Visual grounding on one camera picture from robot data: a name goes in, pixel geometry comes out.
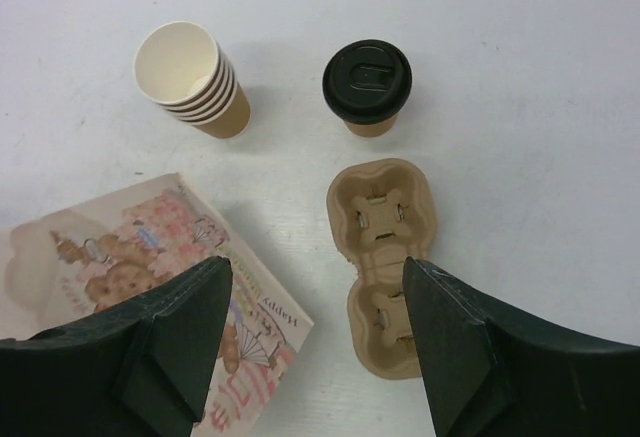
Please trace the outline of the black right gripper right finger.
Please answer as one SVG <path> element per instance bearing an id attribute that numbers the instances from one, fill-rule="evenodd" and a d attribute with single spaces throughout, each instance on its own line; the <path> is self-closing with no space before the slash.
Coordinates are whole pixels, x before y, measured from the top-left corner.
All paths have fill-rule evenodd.
<path id="1" fill-rule="evenodd" d="M 403 291 L 438 436 L 636 436 L 639 349 L 556 325 L 409 258 Z"/>

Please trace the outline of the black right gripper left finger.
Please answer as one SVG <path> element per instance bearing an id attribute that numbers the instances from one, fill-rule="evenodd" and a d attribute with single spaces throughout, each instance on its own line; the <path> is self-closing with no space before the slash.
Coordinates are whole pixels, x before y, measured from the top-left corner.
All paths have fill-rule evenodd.
<path id="1" fill-rule="evenodd" d="M 2 340 L 2 435 L 190 435 L 232 283 L 229 260 L 210 257 L 106 310 Z"/>

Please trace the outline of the paper bag with orange handles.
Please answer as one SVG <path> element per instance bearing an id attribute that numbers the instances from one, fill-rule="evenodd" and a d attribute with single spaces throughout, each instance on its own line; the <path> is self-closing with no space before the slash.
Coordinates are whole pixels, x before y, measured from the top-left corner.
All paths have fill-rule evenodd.
<path id="1" fill-rule="evenodd" d="M 98 197 L 1 235 L 1 333 L 27 337 L 107 309 L 200 261 L 233 287 L 197 436 L 246 436 L 313 323 L 220 213 L 179 174 Z"/>

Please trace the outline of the brown paper cup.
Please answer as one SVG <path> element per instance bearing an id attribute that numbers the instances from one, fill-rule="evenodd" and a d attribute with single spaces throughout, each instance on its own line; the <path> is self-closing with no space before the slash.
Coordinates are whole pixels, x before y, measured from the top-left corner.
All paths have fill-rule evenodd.
<path id="1" fill-rule="evenodd" d="M 384 135 L 393 128 L 398 113 L 365 116 L 356 120 L 344 120 L 344 124 L 353 134 L 363 138 L 374 138 Z"/>

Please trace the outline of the black cup lid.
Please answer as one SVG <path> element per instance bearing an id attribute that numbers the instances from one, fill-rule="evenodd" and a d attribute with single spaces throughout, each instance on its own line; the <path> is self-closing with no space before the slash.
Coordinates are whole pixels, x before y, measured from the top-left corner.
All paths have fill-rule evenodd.
<path id="1" fill-rule="evenodd" d="M 348 44 L 328 61 L 322 78 L 328 107 L 345 123 L 374 125 L 406 104 L 413 75 L 405 54 L 377 39 Z"/>

